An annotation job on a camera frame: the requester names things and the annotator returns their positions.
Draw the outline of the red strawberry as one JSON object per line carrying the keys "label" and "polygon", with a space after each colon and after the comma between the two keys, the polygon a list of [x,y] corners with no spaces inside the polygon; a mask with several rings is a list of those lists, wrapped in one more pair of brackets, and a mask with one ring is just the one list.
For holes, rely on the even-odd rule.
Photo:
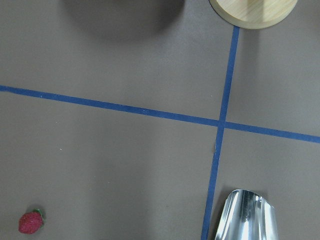
{"label": "red strawberry", "polygon": [[18,231],[21,234],[32,235],[36,233],[45,224],[43,213],[36,208],[23,214],[18,221]]}

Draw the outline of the metal scoop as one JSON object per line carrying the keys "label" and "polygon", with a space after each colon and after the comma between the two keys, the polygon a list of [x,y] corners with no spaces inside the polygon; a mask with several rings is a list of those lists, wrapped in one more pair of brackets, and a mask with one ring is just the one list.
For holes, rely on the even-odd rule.
{"label": "metal scoop", "polygon": [[216,240],[278,240],[275,208],[261,195],[233,190],[225,200]]}

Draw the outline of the wooden cutting board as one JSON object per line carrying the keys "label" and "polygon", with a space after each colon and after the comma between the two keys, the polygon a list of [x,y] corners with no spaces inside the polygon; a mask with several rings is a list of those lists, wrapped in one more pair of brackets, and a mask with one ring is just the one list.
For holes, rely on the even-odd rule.
{"label": "wooden cutting board", "polygon": [[210,0],[215,12],[226,22],[249,30],[272,27],[284,20],[297,0]]}

